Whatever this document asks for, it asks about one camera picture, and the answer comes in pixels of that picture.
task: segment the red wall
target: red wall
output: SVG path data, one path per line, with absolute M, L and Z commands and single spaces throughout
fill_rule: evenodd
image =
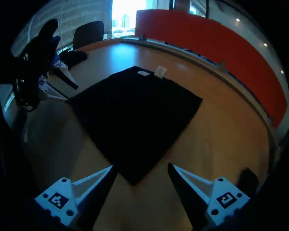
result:
M 185 12 L 139 10 L 136 36 L 140 34 L 190 49 L 216 63 L 225 61 L 226 69 L 254 93 L 278 127 L 287 107 L 281 85 L 262 55 L 234 31 Z

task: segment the office chair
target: office chair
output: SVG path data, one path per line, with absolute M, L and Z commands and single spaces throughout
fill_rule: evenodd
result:
M 89 22 L 78 27 L 74 33 L 73 49 L 84 47 L 88 44 L 102 41 L 104 36 L 104 24 L 102 21 Z

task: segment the black towel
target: black towel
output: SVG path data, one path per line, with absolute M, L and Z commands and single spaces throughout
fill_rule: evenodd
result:
M 134 66 L 94 84 L 70 103 L 98 149 L 136 185 L 176 141 L 201 101 L 175 82 Z

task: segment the black object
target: black object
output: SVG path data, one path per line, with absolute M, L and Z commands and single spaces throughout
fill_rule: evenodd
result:
M 60 60 L 64 62 L 68 66 L 70 70 L 73 66 L 78 63 L 86 60 L 88 58 L 88 54 L 81 50 L 65 50 L 59 54 Z
M 89 22 L 75 30 L 73 49 L 76 50 L 94 42 L 102 41 L 104 36 L 104 24 L 102 21 Z
M 16 103 L 19 106 L 31 106 L 36 109 L 40 103 L 38 96 L 41 75 L 51 69 L 56 55 L 56 48 L 61 37 L 53 37 L 59 21 L 51 19 L 44 24 L 39 34 L 28 43 L 18 57 L 20 75 L 12 80 Z
M 136 185 L 176 141 L 201 101 L 175 82 L 135 66 L 94 84 L 70 103 L 98 149 Z
M 252 198 L 256 195 L 258 186 L 259 180 L 255 173 L 253 173 L 249 168 L 244 169 L 240 174 L 236 187 Z

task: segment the wooden table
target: wooden table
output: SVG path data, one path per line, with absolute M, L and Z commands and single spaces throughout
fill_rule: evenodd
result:
M 77 90 L 57 79 L 50 83 L 73 96 L 134 65 L 153 71 L 160 65 L 167 68 L 166 78 L 203 102 L 179 139 L 137 186 L 117 176 L 94 230 L 190 231 L 167 174 L 169 162 L 209 180 L 224 176 L 233 183 L 241 170 L 249 167 L 264 181 L 267 128 L 236 91 L 206 70 L 165 52 L 115 41 L 105 44 L 92 45 L 91 51 L 87 48 L 88 59 L 70 70 L 79 85 Z M 43 102 L 29 122 L 28 142 L 34 151 L 30 159 L 42 190 L 60 177 L 78 180 L 110 165 L 68 104 Z

